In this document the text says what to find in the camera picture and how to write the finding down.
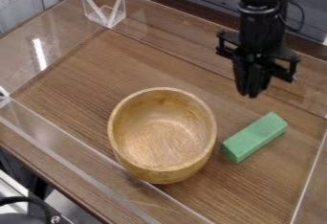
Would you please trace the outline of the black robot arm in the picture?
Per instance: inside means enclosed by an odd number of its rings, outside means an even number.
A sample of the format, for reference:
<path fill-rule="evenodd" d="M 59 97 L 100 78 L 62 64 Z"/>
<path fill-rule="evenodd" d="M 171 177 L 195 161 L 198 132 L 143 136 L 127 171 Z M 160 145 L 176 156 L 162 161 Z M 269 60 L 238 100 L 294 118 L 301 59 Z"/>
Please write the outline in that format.
<path fill-rule="evenodd" d="M 293 0 L 241 0 L 239 32 L 220 31 L 216 54 L 233 60 L 238 92 L 257 98 L 273 77 L 294 81 L 301 57 L 285 46 L 285 29 L 302 30 L 286 23 L 287 4 Z"/>

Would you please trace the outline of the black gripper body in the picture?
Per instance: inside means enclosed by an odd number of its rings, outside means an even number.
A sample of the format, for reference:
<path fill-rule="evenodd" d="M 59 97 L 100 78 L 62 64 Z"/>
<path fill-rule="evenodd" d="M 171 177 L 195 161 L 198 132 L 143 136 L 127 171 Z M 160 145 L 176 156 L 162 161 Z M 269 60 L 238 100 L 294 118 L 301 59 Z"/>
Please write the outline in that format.
<path fill-rule="evenodd" d="M 298 63 L 301 58 L 295 52 L 285 46 L 278 46 L 261 53 L 247 50 L 239 43 L 239 34 L 222 31 L 218 33 L 219 44 L 216 54 L 233 60 L 234 56 L 242 56 L 253 65 L 261 58 L 269 58 L 271 63 L 271 77 L 279 78 L 287 82 L 294 81 Z"/>

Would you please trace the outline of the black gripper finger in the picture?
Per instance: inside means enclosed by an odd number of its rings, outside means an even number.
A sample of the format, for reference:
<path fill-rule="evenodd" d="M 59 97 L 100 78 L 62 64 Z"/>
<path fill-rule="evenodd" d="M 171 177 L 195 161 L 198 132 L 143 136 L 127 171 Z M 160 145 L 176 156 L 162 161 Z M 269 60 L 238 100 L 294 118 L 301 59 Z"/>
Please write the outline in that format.
<path fill-rule="evenodd" d="M 250 67 L 251 64 L 242 56 L 233 57 L 233 69 L 234 69 L 237 88 L 243 96 L 247 96 L 250 94 L 250 87 L 249 87 Z"/>
<path fill-rule="evenodd" d="M 262 91 L 269 87 L 271 81 L 271 63 L 269 58 L 261 58 L 253 65 L 250 70 L 250 98 L 258 97 Z"/>

